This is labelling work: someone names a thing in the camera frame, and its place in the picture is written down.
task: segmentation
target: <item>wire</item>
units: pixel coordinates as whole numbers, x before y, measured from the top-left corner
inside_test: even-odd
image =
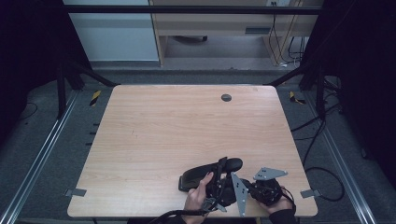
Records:
[[[327,169],[324,169],[321,167],[317,167],[317,166],[310,167],[310,168],[306,169],[305,172],[308,173],[309,171],[312,171],[312,170],[320,170],[320,171],[324,171],[324,172],[332,175],[338,181],[338,183],[340,183],[340,185],[341,185],[341,194],[337,198],[332,199],[332,198],[329,198],[329,197],[326,197],[323,195],[320,195],[319,197],[326,201],[333,202],[333,203],[341,201],[341,199],[343,199],[343,197],[346,193],[346,188],[345,188],[343,182],[341,181],[341,179],[337,175],[335,175],[333,172],[331,172],[330,170],[327,170]]]
[[[321,130],[322,128],[324,128],[324,124],[325,124],[325,123],[326,123],[326,120],[324,119],[324,120],[320,123],[320,126],[319,126],[317,132],[315,133],[315,136],[312,138],[312,141],[311,141],[311,143],[309,144],[308,150],[306,151],[305,156],[304,156],[304,159],[303,159],[303,167],[305,167],[305,162],[306,162],[306,159],[308,158],[308,154],[309,154],[309,152],[311,151],[312,146],[313,146],[314,143],[315,143],[315,140],[317,139],[317,137],[318,137],[319,134],[321,133],[320,130]]]
[[[38,109],[37,104],[35,104],[35,103],[27,103],[27,104],[28,104],[28,105],[34,105],[34,106],[35,106],[35,111],[33,111],[30,115],[28,115],[28,116],[26,116],[26,117],[24,117],[24,118],[21,118],[20,120],[28,119],[28,118],[32,117],[33,114],[35,114],[35,112],[37,112],[37,109]]]
[[[292,59],[294,60],[294,63],[296,63],[296,60],[297,60],[297,59],[298,59],[298,60],[297,60],[298,62],[300,62],[300,61],[303,59],[304,46],[305,46],[305,36],[302,36],[302,37],[301,37],[300,50],[299,50],[299,51],[291,52],[290,49],[291,49],[291,45],[292,45],[293,42],[294,42],[294,38],[295,38],[295,36],[293,36],[293,37],[291,38],[291,41],[290,41],[290,44],[289,44],[289,48],[288,48],[288,54],[289,54],[289,57],[292,58]],[[300,54],[300,56],[299,56],[299,57],[294,57],[294,56],[292,56],[291,54]]]
[[[164,219],[170,217],[170,216],[204,216],[206,211],[204,210],[196,210],[196,211],[191,211],[191,210],[174,210],[174,211],[169,211],[167,213],[164,213],[160,215],[159,217],[154,218],[151,220],[148,224],[155,224],[155,223],[160,223]]]
[[[323,130],[324,130],[324,128],[322,128],[320,131],[319,131],[319,134],[321,134],[322,132],[323,132]],[[314,138],[315,136],[312,136],[312,137],[306,137],[306,138],[296,138],[296,139],[293,139],[294,141],[303,141],[303,140],[308,140],[308,139],[312,139],[312,138]]]
[[[339,105],[340,105],[340,104],[332,105],[331,107],[329,107],[328,109],[326,109],[325,112],[328,113],[328,112],[330,112],[331,110],[333,110],[334,108],[336,108],[336,107],[339,106]],[[308,126],[308,125],[310,125],[311,123],[313,123],[315,120],[317,120],[317,119],[319,119],[319,118],[320,118],[320,116],[314,117],[314,118],[312,118],[311,120],[307,121],[306,123],[304,123],[304,124],[298,126],[297,128],[291,129],[290,131],[291,131],[292,133],[295,132],[295,131],[298,131],[298,130],[300,130],[300,129],[302,129],[302,128]]]
[[[283,58],[283,56],[282,56],[282,51],[280,50],[279,40],[277,39],[277,34],[276,34],[276,29],[275,29],[275,22],[276,22],[276,14],[274,14],[273,25],[272,25],[272,29],[271,29],[270,37],[269,37],[269,41],[268,41],[268,42],[269,42],[269,45],[270,45],[270,49],[271,49],[271,51],[272,51],[272,53],[273,53],[273,55],[274,55],[274,59],[275,59],[276,63],[279,64],[279,61],[278,61],[277,58],[275,57],[275,53],[274,53],[274,50],[273,50],[272,45],[271,45],[272,32],[274,32],[274,35],[275,35],[275,39],[276,39],[276,43],[277,43],[277,48],[278,48],[278,50],[279,50],[279,56],[280,56],[280,58],[281,58],[285,63],[292,63],[292,61],[291,61],[291,62],[290,62],[290,61],[287,61],[287,60],[285,60],[285,59]]]
[[[291,204],[292,204],[292,210],[293,210],[293,212],[294,212],[294,214],[296,213],[296,210],[297,210],[297,206],[296,206],[296,203],[294,202],[294,197],[293,197],[293,195],[291,194],[291,192],[288,190],[288,189],[285,189],[285,188],[282,188],[283,190],[285,190],[289,195],[290,195],[290,197],[289,197],[289,195],[287,195],[287,194],[285,194],[283,191],[282,191],[282,195],[283,195],[283,197],[285,197],[286,199],[288,199],[290,202],[291,202]]]

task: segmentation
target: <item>hand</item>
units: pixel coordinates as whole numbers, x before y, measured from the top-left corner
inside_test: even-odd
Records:
[[[197,189],[190,189],[189,195],[187,196],[186,203],[184,204],[184,210],[200,210],[204,199],[206,198],[206,185],[210,182],[213,177],[213,172],[207,174],[204,179],[199,182]],[[204,217],[201,216],[181,216],[187,224],[201,224],[207,217],[207,213]]]
[[[285,187],[281,186],[281,188],[282,188],[283,193],[286,194],[286,191],[284,190]],[[267,206],[264,203],[259,203],[259,205],[268,213],[268,215],[271,215],[274,212],[277,212],[280,210],[293,208],[291,201],[289,201],[284,196],[282,196],[277,203],[274,203],[270,206]]]

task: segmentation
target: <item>sleeve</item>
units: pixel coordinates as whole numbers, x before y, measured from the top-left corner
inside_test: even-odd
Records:
[[[296,224],[294,211],[292,209],[284,209],[274,212],[269,216],[273,224]]]
[[[175,216],[168,219],[166,224],[186,224],[186,222],[181,218],[181,216]]]

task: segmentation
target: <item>aluminum rail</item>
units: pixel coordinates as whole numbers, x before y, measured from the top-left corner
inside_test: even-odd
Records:
[[[304,96],[305,99],[307,99],[307,102],[311,108],[312,113],[316,116],[317,112],[313,103],[315,102],[315,100],[308,93],[306,93]],[[370,209],[370,206],[364,199],[364,196],[361,192],[358,183],[353,177],[353,174],[350,171],[349,167],[347,166],[347,163],[343,159],[340,149],[338,148],[337,144],[332,138],[332,134],[330,133],[327,127],[325,127],[323,130],[323,136],[326,140],[326,143],[329,146],[329,153],[332,158],[332,161],[334,162],[335,169],[340,175],[340,179],[344,183],[344,186],[346,188],[346,193],[349,196],[349,199],[353,207],[355,208],[356,214],[358,215],[361,224],[376,224],[376,220],[373,215],[373,212]]]
[[[0,216],[1,224],[12,224],[17,220],[18,214],[20,213],[26,199],[29,197],[30,192],[32,191],[35,182],[37,181],[41,170],[43,169],[47,158],[49,157],[53,147],[58,140],[59,135],[61,134],[64,125],[66,124],[78,98],[79,91],[72,91],[72,94],[68,100],[68,107],[64,112],[64,115],[57,119],[55,124],[52,127],[44,145],[38,152],[38,155],[35,158],[29,172],[21,183],[20,188],[15,194],[14,198],[8,205],[6,211]]]

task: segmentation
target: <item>light wood surface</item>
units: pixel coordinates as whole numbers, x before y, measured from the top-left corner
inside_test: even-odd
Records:
[[[220,97],[227,93],[230,102]],[[262,166],[286,170],[298,217],[312,217],[309,189],[276,89],[268,86],[118,86],[108,102],[78,181],[71,217],[157,217],[182,209],[177,189],[190,168],[240,158],[240,178],[253,182]],[[239,217],[237,204],[211,217]],[[267,216],[247,198],[247,217]]]

